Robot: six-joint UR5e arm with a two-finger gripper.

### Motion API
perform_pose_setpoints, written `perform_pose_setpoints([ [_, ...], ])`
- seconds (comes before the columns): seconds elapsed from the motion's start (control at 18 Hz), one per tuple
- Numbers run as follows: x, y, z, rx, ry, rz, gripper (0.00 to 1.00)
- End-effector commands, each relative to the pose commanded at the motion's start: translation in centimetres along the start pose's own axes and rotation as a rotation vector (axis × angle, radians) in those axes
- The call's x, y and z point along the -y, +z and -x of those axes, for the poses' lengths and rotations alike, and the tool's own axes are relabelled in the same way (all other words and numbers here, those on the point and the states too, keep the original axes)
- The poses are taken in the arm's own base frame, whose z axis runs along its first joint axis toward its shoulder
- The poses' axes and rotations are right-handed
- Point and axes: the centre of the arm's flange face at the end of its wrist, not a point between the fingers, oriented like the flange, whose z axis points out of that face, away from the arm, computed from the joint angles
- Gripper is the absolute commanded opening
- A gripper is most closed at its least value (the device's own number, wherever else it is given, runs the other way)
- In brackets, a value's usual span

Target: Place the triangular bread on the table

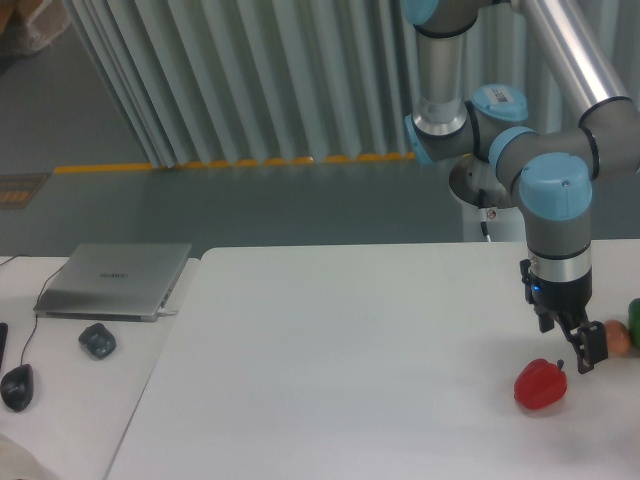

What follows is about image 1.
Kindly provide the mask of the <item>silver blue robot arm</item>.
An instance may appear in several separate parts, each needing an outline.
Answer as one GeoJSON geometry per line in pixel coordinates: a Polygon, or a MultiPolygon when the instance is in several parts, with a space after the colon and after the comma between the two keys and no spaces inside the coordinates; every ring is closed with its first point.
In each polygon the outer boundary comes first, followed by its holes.
{"type": "Polygon", "coordinates": [[[639,170],[639,112],[574,1],[514,1],[578,118],[566,132],[525,126],[523,95],[505,85],[461,93],[466,33],[482,1],[406,1],[418,44],[420,94],[405,120],[418,161],[464,154],[486,163],[524,220],[520,264],[539,328],[560,328],[580,373],[608,356],[603,324],[589,319],[593,183],[639,170]]]}

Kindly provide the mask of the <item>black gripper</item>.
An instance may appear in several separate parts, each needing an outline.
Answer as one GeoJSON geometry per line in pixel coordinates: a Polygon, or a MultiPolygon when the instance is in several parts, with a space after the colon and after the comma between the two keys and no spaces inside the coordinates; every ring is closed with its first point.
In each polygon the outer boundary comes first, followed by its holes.
{"type": "Polygon", "coordinates": [[[586,306],[592,296],[592,270],[580,278],[554,282],[534,274],[529,259],[520,261],[525,301],[538,317],[541,333],[561,326],[577,357],[577,371],[583,375],[609,357],[606,329],[602,322],[588,320],[586,306]]]}

